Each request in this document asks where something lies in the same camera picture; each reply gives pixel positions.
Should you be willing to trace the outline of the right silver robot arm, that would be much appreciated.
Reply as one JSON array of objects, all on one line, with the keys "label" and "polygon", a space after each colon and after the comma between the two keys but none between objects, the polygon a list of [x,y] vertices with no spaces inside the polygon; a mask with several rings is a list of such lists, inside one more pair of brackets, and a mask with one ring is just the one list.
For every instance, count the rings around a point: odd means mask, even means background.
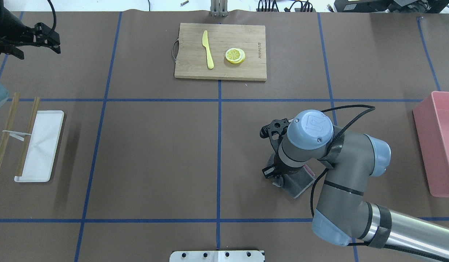
[{"label": "right silver robot arm", "polygon": [[339,246],[392,249],[424,260],[449,262],[449,229],[364,200],[370,177],[389,166],[389,145],[350,126],[374,106],[364,108],[343,128],[332,124],[326,111],[306,110],[292,119],[273,120],[260,131],[274,150],[262,170],[265,178],[297,197],[305,187],[301,172],[316,159],[325,166],[313,186],[324,178],[316,206],[311,205],[312,231]]}]

